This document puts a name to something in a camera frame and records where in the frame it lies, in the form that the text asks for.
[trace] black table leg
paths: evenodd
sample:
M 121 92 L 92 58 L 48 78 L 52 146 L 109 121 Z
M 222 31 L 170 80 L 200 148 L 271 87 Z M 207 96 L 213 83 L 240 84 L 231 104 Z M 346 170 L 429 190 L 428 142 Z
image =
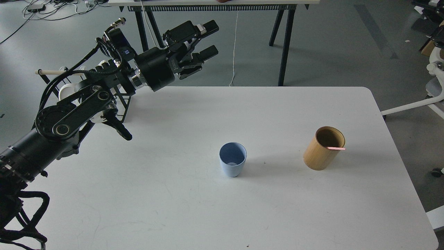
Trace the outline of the black table leg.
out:
M 290 48 L 291 31 L 293 29 L 294 9 L 288 10 L 287 27 L 285 29 L 284 49 L 282 51 L 281 71 L 279 72 L 278 86 L 284 86 L 285 69 L 287 68 L 288 50 Z
M 142 11 L 135 11 L 134 14 L 136 15 L 136 21 L 137 21 L 137 27 L 139 28 L 139 35 L 140 35 L 140 41 L 142 42 L 142 49 L 143 51 L 147 51 L 148 48 L 148 41 L 147 41 L 147 33 L 145 32 L 145 27 L 143 25 L 143 17 Z
M 271 33 L 270 42 L 268 43 L 269 46 L 274 45 L 274 40 L 276 39 L 276 35 L 278 33 L 279 26 L 281 25 L 282 15 L 284 15 L 284 11 L 278 10 L 276 21 L 274 22 L 273 32 Z
M 162 37 L 160 36 L 159 28 L 157 27 L 156 20 L 154 19 L 154 14 L 152 11 L 147 11 L 148 19 L 150 20 L 151 27 L 153 28 L 154 35 L 156 36 L 157 43 L 160 48 L 164 48 Z

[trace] wooden cylinder container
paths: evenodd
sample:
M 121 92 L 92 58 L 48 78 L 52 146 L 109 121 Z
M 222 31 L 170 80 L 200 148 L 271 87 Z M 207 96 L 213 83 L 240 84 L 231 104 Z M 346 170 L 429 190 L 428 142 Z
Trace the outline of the wooden cylinder container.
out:
M 342 148 L 344 146 L 344 135 L 338 129 L 328 126 L 321 127 L 316 131 L 304 153 L 304 162 L 311 169 L 323 170 L 339 153 L 339 150 L 326 147 Z

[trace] blue cup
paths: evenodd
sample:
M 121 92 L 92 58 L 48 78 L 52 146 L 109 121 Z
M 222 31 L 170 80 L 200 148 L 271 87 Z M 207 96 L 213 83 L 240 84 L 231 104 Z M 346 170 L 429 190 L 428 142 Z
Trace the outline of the blue cup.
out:
M 222 170 L 229 177 L 236 177 L 241 173 L 246 159 L 247 151 L 237 142 L 229 142 L 219 151 Z

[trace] cardboard box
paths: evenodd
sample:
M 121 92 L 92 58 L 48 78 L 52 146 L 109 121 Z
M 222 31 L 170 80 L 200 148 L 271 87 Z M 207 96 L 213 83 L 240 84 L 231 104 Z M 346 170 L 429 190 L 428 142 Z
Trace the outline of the cardboard box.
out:
M 427 42 L 422 46 L 421 55 L 430 56 L 432 53 L 432 50 L 435 48 L 435 44 L 432 40 L 428 39 Z

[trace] gray floor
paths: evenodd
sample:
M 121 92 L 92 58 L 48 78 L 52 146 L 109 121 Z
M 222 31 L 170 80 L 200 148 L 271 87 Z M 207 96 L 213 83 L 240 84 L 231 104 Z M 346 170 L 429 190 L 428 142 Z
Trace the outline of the gray floor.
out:
M 21 10 L 26 5 L 0 3 L 0 40 L 25 21 Z M 362 10 L 369 14 L 364 19 Z M 52 17 L 72 13 L 74 7 L 67 6 Z M 277 84 L 283 26 L 276 46 L 268 46 L 276 13 L 238 13 L 235 86 Z M 236 12 L 155 12 L 161 32 L 186 20 L 196 24 L 215 19 L 220 26 L 219 32 L 202 40 L 197 48 L 215 44 L 219 55 L 208 61 L 198 74 L 172 85 L 230 83 L 236 15 Z M 30 21 L 0 45 L 2 148 L 24 135 L 33 122 L 44 89 L 34 70 L 73 65 L 95 45 L 94 38 L 121 16 L 128 23 L 122 27 L 123 33 L 140 53 L 134 14 L 127 10 L 120 13 L 118 8 L 97 8 L 59 21 Z M 419 17 L 409 1 L 321 0 L 321 4 L 311 5 L 309 10 L 301 6 L 296 10 L 285 85 L 364 86 L 372 91 L 381 110 L 423 99 L 427 94 L 425 84 L 431 77 L 425 69 L 428 57 L 418 52 L 426 37 L 411 29 Z M 382 36 L 375 37 L 378 31 Z M 92 68 L 103 59 L 103 55 L 97 54 L 85 65 Z M 444 167 L 443 119 L 428 107 L 420 107 L 389 115 L 386 123 L 424 210 L 444 205 L 444 177 L 430 175 L 431 169 Z M 439 236 L 440 249 L 444 249 L 443 234 Z

